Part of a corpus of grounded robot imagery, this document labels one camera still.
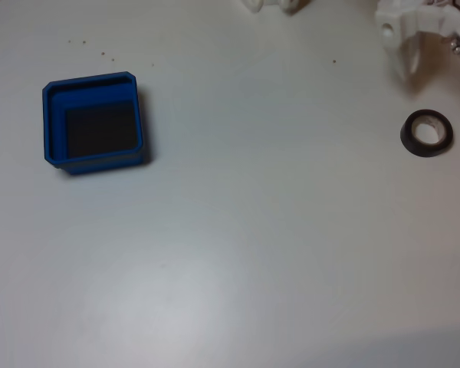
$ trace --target white table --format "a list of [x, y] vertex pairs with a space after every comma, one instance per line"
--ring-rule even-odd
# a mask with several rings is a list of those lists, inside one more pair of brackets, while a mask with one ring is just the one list
[[[407, 92], [375, 7], [0, 0], [0, 368], [460, 367], [460, 60]], [[70, 178], [41, 89], [116, 71], [155, 159]]]

